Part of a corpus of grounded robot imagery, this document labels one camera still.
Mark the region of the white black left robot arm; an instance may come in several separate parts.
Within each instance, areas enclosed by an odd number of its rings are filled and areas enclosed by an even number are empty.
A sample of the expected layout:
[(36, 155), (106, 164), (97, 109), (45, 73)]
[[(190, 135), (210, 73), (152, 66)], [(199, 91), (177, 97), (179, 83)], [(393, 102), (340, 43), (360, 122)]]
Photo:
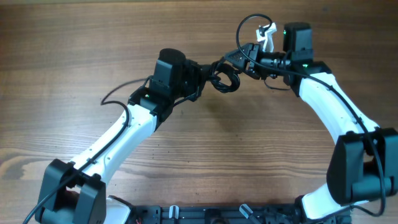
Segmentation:
[(169, 117), (173, 108), (195, 101), (210, 76), (210, 65), (163, 49), (154, 74), (143, 79), (120, 103), (119, 119), (88, 149), (69, 162), (53, 160), (46, 168), (37, 205), (25, 218), (39, 223), (129, 223), (129, 203), (106, 195), (114, 173), (130, 153)]

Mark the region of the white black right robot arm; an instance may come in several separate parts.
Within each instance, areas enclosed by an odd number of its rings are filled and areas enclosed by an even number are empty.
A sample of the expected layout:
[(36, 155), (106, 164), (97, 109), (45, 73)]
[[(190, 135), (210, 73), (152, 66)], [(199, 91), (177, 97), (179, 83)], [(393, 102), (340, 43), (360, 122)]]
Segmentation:
[(397, 193), (397, 131), (381, 128), (364, 115), (338, 85), (329, 67), (313, 59), (312, 28), (284, 26), (281, 52), (275, 52), (274, 23), (258, 28), (257, 43), (238, 45), (224, 57), (256, 80), (282, 77), (325, 125), (335, 143), (326, 183), (297, 200), (298, 220), (318, 223)]

